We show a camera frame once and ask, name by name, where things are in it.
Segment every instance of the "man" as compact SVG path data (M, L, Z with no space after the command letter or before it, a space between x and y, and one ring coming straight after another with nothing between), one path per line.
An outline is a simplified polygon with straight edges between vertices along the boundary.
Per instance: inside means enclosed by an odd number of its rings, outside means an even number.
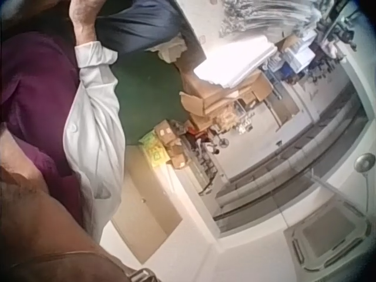
M12 26L57 4L69 3L69 1L2 0L2 22L5 21L5 26ZM130 4L130 8L114 15L99 16L95 26L102 44L120 55L142 51L167 42L180 31L182 17L178 9L173 6L173 0L125 0L118 3L115 1L109 2L118 7L121 2L122 8ZM49 18L49 21L57 20L56 15Z
M1 46L0 271L11 281L130 281L96 243L120 202L125 152L117 54L95 32L104 1L70 3L79 71L59 38Z

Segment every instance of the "purple fabric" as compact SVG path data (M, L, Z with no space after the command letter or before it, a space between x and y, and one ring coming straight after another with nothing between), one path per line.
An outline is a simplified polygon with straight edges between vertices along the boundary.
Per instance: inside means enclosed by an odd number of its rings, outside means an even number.
M63 149L79 84L73 48L30 32L8 39L1 49L1 121L41 171L51 196L82 225L80 186Z

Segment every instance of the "white shirt sleeve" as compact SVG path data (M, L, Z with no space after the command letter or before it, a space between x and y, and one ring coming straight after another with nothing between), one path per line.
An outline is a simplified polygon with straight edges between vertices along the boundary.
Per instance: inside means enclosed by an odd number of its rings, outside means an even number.
M117 53L90 42L75 48L80 85L65 125L64 150L80 177L86 230L100 239L120 205L125 136L119 120L118 81L109 65Z

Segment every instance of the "green floor mat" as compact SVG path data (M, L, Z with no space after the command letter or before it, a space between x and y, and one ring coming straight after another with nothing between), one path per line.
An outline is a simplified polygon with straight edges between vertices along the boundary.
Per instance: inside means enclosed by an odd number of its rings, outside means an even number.
M112 70L119 80L116 95L128 145L137 144L163 119L181 122L187 119L179 97L180 74L156 53L142 52L119 58Z

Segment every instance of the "white wall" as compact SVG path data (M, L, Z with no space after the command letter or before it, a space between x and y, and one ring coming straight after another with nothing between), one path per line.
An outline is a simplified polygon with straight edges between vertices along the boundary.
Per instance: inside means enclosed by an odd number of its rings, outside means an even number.
M349 15L356 8L355 3L350 3L343 15ZM342 42L338 47L346 56L347 62L343 67L350 76L367 115L372 119L376 112L376 36L364 15L356 23L354 42L358 46L357 52Z
M195 282L210 251L209 242L190 219L183 219L171 236L142 266L110 222L100 245L129 267L152 269L163 282Z

